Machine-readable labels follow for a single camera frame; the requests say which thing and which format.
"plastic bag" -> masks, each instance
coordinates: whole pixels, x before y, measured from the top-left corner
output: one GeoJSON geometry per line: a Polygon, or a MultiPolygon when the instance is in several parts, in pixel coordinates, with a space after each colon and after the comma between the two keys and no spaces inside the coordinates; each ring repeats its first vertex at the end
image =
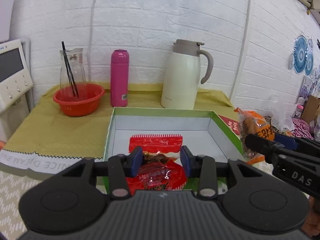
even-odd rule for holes
{"type": "Polygon", "coordinates": [[[318,115],[318,117],[317,117],[317,123],[315,125],[314,139],[317,142],[320,142],[320,115],[318,115]]]}
{"type": "Polygon", "coordinates": [[[273,103],[272,108],[271,125],[276,127],[280,132],[285,130],[293,131],[295,126],[292,122],[292,118],[285,116],[284,104],[277,100],[273,103]]]}
{"type": "Polygon", "coordinates": [[[240,108],[237,108],[235,112],[238,112],[239,115],[240,139],[242,142],[244,158],[247,159],[249,164],[263,161],[264,156],[248,149],[244,143],[244,139],[248,134],[257,134],[258,136],[273,141],[275,132],[270,124],[256,112],[243,111],[240,108]]]}
{"type": "Polygon", "coordinates": [[[176,190],[183,189],[187,177],[183,167],[174,161],[180,156],[182,136],[171,135],[134,135],[130,138],[129,152],[141,146],[146,164],[143,164],[138,175],[127,178],[133,195],[137,189],[176,190]]]}

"chopsticks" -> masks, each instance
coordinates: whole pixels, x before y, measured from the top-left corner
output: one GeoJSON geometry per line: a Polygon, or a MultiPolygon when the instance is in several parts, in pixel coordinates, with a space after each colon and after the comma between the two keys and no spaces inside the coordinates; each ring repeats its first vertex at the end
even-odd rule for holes
{"type": "Polygon", "coordinates": [[[67,69],[67,75],[69,79],[69,84],[72,89],[73,96],[75,97],[77,94],[77,97],[79,97],[78,89],[75,83],[75,79],[73,78],[73,73],[71,71],[71,67],[68,61],[68,56],[66,54],[66,47],[64,46],[64,42],[62,42],[62,50],[63,50],[63,58],[64,58],[64,63],[66,64],[66,69],[67,69]]]}

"white thermos jug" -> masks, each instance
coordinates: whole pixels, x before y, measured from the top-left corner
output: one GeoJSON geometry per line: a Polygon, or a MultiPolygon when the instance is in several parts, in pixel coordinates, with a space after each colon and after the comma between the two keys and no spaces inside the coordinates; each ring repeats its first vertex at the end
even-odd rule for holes
{"type": "Polygon", "coordinates": [[[161,104],[164,108],[193,109],[200,80],[200,54],[208,59],[208,68],[201,79],[204,84],[210,77],[213,58],[209,52],[201,50],[202,42],[177,40],[173,46],[165,70],[161,104]]]}

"red snack package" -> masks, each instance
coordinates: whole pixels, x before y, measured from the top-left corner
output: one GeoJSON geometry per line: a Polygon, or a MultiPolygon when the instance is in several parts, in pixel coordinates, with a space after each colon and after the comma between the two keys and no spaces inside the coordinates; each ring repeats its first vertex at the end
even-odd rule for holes
{"type": "Polygon", "coordinates": [[[187,177],[183,168],[174,161],[179,158],[182,145],[181,135],[133,135],[130,138],[129,152],[141,146],[147,164],[141,166],[138,175],[127,178],[130,192],[137,189],[175,190],[182,189],[187,177]]]}
{"type": "Polygon", "coordinates": [[[187,177],[183,168],[169,160],[166,164],[151,162],[141,166],[138,175],[127,178],[131,195],[137,189],[150,190],[175,190],[183,189],[187,183],[187,177]]]}

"cardboard box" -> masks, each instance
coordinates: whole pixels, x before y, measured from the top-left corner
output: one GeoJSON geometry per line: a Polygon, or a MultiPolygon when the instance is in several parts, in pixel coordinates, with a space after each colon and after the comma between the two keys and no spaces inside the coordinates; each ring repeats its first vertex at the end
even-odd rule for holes
{"type": "Polygon", "coordinates": [[[115,107],[104,149],[104,160],[129,155],[134,134],[180,134],[182,145],[193,155],[204,154],[217,162],[244,160],[238,136],[213,111],[115,107]]]}
{"type": "Polygon", "coordinates": [[[314,120],[314,118],[316,117],[316,112],[318,110],[319,104],[320,104],[320,99],[314,96],[309,96],[307,104],[303,109],[301,119],[303,119],[307,123],[310,123],[311,120],[314,120]]]}

